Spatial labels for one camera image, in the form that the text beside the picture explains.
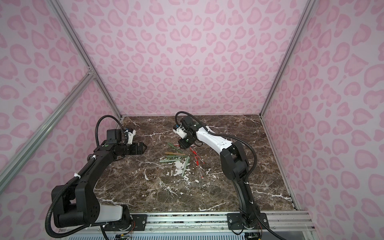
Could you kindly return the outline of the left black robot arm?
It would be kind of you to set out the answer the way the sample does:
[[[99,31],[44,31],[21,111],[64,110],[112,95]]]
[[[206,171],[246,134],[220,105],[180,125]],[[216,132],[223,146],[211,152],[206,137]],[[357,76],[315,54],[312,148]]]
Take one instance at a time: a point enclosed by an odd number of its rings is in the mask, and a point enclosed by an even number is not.
[[[99,203],[94,188],[106,168],[119,157],[142,155],[147,146],[133,141],[134,129],[112,129],[107,139],[87,158],[85,166],[66,184],[56,186],[45,219],[45,229],[52,238],[65,238],[88,227],[99,226],[106,231],[133,228],[128,206],[107,206]]]

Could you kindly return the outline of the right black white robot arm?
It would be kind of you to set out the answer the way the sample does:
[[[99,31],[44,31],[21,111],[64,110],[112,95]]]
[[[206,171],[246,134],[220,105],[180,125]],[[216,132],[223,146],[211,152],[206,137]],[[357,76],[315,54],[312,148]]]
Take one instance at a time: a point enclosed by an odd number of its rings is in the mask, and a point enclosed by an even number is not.
[[[220,155],[222,171],[230,180],[239,200],[241,223],[247,229],[269,227],[260,207],[254,200],[249,176],[257,163],[255,150],[245,141],[230,135],[214,133],[206,124],[190,113],[180,111],[175,115],[173,131],[177,134],[179,145],[188,149],[195,142],[202,142]]]

